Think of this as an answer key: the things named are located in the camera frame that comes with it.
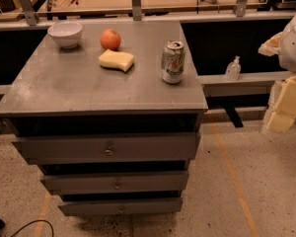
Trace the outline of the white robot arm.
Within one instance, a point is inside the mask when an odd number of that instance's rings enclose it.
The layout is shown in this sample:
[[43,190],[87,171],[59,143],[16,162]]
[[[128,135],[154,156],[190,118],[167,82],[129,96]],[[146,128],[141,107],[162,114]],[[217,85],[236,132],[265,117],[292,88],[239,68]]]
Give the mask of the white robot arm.
[[284,133],[296,119],[296,15],[282,32],[278,57],[280,66],[292,75],[274,83],[264,122],[267,129]]

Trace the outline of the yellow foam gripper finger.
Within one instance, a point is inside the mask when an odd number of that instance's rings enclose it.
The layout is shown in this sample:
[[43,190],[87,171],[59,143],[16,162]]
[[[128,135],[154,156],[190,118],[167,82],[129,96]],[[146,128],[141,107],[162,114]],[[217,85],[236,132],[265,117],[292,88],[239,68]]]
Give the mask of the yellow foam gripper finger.
[[276,81],[271,88],[265,126],[277,132],[286,132],[296,120],[296,75]]

